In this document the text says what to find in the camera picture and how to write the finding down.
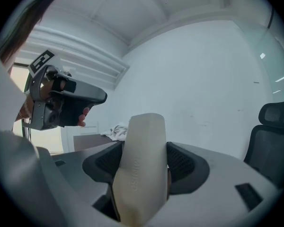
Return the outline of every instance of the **black mesh chair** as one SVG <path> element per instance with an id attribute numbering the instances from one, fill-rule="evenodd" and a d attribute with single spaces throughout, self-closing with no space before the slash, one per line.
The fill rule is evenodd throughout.
<path id="1" fill-rule="evenodd" d="M 266 104 L 253 128 L 244 162 L 277 187 L 284 186 L 284 102 Z"/>

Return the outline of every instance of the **hair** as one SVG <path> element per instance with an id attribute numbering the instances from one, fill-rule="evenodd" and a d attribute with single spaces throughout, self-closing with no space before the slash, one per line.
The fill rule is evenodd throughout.
<path id="1" fill-rule="evenodd" d="M 34 0 L 20 15 L 12 32 L 0 46 L 0 59 L 6 63 L 25 43 L 34 26 L 41 21 L 44 13 L 54 0 Z"/>

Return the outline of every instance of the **finger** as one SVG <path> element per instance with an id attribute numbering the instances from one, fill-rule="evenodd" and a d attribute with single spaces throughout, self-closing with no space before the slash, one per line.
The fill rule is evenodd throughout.
<path id="1" fill-rule="evenodd" d="M 79 116 L 79 122 L 83 122 L 85 120 L 85 115 L 84 114 L 81 114 Z"/>
<path id="2" fill-rule="evenodd" d="M 83 122 L 83 121 L 79 121 L 79 122 L 78 122 L 78 126 L 85 127 L 85 125 L 86 125 L 86 123 Z"/>
<path id="3" fill-rule="evenodd" d="M 83 109 L 83 114 L 86 116 L 89 113 L 89 108 Z"/>

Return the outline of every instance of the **white wall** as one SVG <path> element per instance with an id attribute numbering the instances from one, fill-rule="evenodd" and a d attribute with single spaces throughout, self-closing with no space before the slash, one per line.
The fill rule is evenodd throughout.
<path id="1" fill-rule="evenodd" d="M 159 113 L 168 141 L 244 158 L 259 110 L 272 97 L 261 65 L 232 21 L 168 31 L 124 59 L 131 67 L 113 94 L 111 125 Z"/>

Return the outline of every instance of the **black panel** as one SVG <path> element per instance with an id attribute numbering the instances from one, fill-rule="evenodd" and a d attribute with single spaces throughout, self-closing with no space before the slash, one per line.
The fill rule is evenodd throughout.
<path id="1" fill-rule="evenodd" d="M 235 188 L 244 200 L 249 211 L 252 211 L 263 200 L 249 183 L 236 185 Z"/>
<path id="2" fill-rule="evenodd" d="M 14 62 L 14 66 L 27 68 L 29 65 Z"/>
<path id="3" fill-rule="evenodd" d="M 94 204 L 93 207 L 100 211 L 101 213 L 105 214 L 106 216 L 112 218 L 115 221 L 120 222 L 120 216 L 117 211 L 113 191 L 110 186 L 106 195 L 102 195 Z"/>
<path id="4" fill-rule="evenodd" d="M 64 165 L 65 164 L 65 161 L 61 161 L 61 160 L 59 160 L 59 161 L 55 161 L 55 164 L 56 164 L 56 166 L 62 166 L 62 165 Z"/>
<path id="5" fill-rule="evenodd" d="M 111 184 L 119 168 L 122 142 L 118 142 L 83 161 L 83 171 L 94 181 Z"/>
<path id="6" fill-rule="evenodd" d="M 170 194 L 192 193 L 206 181 L 210 168 L 205 159 L 167 142 L 167 164 L 171 174 Z"/>

